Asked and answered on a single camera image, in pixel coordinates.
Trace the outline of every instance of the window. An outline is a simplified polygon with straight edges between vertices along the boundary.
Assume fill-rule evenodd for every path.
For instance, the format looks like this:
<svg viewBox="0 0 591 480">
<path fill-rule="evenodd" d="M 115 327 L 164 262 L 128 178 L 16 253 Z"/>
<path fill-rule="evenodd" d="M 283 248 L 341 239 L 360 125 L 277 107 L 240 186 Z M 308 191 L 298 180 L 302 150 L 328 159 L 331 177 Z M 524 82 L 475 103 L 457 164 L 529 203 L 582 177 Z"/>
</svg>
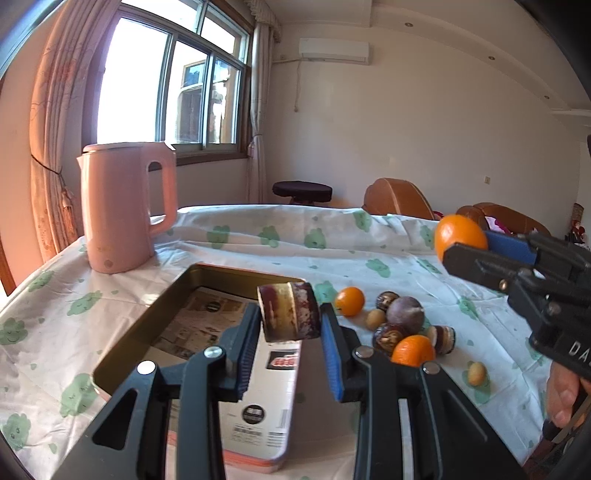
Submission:
<svg viewBox="0 0 591 480">
<path fill-rule="evenodd" d="M 162 141 L 178 157 L 238 151 L 249 34 L 201 0 L 123 0 L 106 46 L 96 141 Z"/>
</svg>

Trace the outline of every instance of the cylindrical food item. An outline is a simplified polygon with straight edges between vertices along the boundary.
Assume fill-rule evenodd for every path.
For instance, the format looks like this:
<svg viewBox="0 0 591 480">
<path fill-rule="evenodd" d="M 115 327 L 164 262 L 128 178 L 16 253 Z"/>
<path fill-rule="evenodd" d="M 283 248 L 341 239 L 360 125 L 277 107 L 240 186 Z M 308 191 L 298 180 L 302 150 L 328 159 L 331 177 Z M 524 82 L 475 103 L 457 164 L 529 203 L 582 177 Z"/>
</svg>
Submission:
<svg viewBox="0 0 591 480">
<path fill-rule="evenodd" d="M 427 329 L 427 337 L 431 345 L 440 355 L 453 352 L 456 346 L 456 331 L 452 327 L 431 325 Z"/>
<path fill-rule="evenodd" d="M 389 323 L 383 323 L 374 332 L 372 338 L 372 345 L 374 348 L 381 350 L 388 356 L 392 355 L 394 347 L 398 345 L 400 340 L 406 337 L 407 333 L 400 325 L 390 325 Z"/>
<path fill-rule="evenodd" d="M 390 304 L 399 298 L 400 295 L 394 293 L 393 291 L 383 291 L 381 294 L 378 295 L 378 298 L 375 299 L 375 307 L 377 309 L 386 311 Z"/>
<path fill-rule="evenodd" d="M 309 283 L 277 283 L 257 288 L 267 342 L 320 336 L 320 312 Z"/>
</svg>

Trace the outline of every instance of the ceiling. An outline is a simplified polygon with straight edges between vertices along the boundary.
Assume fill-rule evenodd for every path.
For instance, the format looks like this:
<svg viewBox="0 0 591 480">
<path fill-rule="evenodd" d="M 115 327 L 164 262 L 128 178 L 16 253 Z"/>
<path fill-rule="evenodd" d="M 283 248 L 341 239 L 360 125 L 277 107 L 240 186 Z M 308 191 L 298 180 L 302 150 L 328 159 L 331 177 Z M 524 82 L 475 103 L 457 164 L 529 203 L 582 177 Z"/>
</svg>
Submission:
<svg viewBox="0 0 591 480">
<path fill-rule="evenodd" d="M 368 27 L 371 0 L 267 0 L 282 24 L 337 23 Z"/>
<path fill-rule="evenodd" d="M 404 31 L 480 58 L 560 113 L 584 140 L 591 100 L 546 31 L 515 0 L 267 0 L 282 24 L 332 23 Z M 571 118 L 571 111 L 578 114 Z"/>
</svg>

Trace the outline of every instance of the screw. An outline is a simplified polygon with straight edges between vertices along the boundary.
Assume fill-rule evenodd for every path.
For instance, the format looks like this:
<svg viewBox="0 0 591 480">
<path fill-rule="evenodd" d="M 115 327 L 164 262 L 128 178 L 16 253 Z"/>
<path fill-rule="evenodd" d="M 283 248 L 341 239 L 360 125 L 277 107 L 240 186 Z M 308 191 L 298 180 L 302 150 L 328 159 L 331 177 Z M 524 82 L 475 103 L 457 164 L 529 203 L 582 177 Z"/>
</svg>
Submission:
<svg viewBox="0 0 591 480">
<path fill-rule="evenodd" d="M 359 358 L 369 358 L 370 356 L 372 356 L 374 354 L 374 349 L 371 348 L 370 346 L 358 346 L 355 349 L 355 355 L 358 356 Z"/>
<path fill-rule="evenodd" d="M 140 375 L 148 375 L 156 370 L 156 364 L 152 360 L 144 360 L 137 366 Z"/>
<path fill-rule="evenodd" d="M 560 308 L 560 305 L 558 303 L 556 303 L 555 301 L 551 301 L 548 304 L 547 311 L 548 311 L 548 315 L 550 315 L 550 316 L 560 315 L 560 312 L 562 312 L 562 308 Z"/>
<path fill-rule="evenodd" d="M 441 367 L 435 362 L 425 362 L 423 365 L 423 371 L 427 375 L 437 375 L 441 371 Z"/>
<path fill-rule="evenodd" d="M 217 345 L 208 346 L 203 351 L 203 355 L 205 355 L 206 358 L 217 358 L 217 357 L 221 356 L 222 353 L 223 353 L 222 348 L 218 347 Z"/>
</svg>

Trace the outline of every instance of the bed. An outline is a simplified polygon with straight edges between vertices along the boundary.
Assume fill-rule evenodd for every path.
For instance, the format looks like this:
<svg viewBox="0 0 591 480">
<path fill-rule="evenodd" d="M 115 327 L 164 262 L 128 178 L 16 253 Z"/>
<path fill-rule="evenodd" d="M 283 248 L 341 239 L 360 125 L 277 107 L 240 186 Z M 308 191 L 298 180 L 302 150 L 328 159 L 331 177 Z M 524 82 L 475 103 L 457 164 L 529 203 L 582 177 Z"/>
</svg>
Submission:
<svg viewBox="0 0 591 480">
<path fill-rule="evenodd" d="M 82 237 L 0 312 L 2 432 L 31 474 L 49 479 L 104 405 L 92 385 L 101 357 L 180 273 L 205 262 L 305 278 L 321 301 L 355 285 L 366 310 L 384 290 L 416 297 L 428 322 L 456 329 L 456 349 L 441 364 L 524 462 L 540 437 L 550 361 L 529 348 L 530 329 L 505 296 L 445 272 L 433 251 L 435 225 L 359 209 L 194 207 L 156 239 L 154 258 L 117 275 L 90 269 Z M 370 343 L 361 315 L 340 321 Z M 471 361 L 488 366 L 489 384 L 468 386 Z M 322 364 L 318 341 L 305 343 L 291 449 L 274 477 L 352 477 L 357 406 L 332 401 Z M 259 475 L 228 468 L 230 479 Z"/>
</svg>

